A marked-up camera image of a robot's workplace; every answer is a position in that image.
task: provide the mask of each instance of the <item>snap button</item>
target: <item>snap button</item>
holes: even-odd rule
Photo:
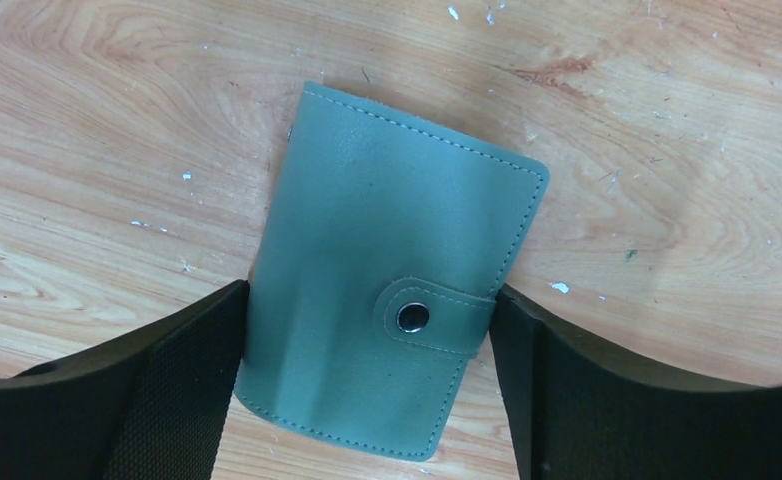
[[[397,326],[406,333],[417,333],[429,322],[429,309],[422,303],[407,303],[397,311]]]

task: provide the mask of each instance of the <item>wooden table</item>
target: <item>wooden table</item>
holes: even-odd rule
[[[312,79],[546,163],[509,281],[531,298],[656,359],[782,383],[782,0],[490,7],[0,0],[0,375],[245,278]],[[516,476],[488,345],[428,463],[234,402],[214,475]]]

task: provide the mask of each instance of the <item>green leather case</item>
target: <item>green leather case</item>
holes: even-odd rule
[[[323,441],[428,459],[547,182],[534,160],[306,83],[252,279],[240,401]]]

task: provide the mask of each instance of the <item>brown stain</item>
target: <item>brown stain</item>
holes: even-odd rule
[[[587,98],[588,94],[568,84],[564,77],[570,74],[585,73],[586,70],[593,66],[594,60],[594,57],[585,55],[582,57],[566,57],[535,69],[507,68],[499,65],[495,65],[495,67],[525,82],[542,87],[555,88],[572,97]]]

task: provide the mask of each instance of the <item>white paint chip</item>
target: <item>white paint chip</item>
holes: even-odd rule
[[[568,293],[571,291],[571,287],[569,287],[566,283],[551,283],[550,286],[553,288],[553,290],[558,290],[562,293]]]

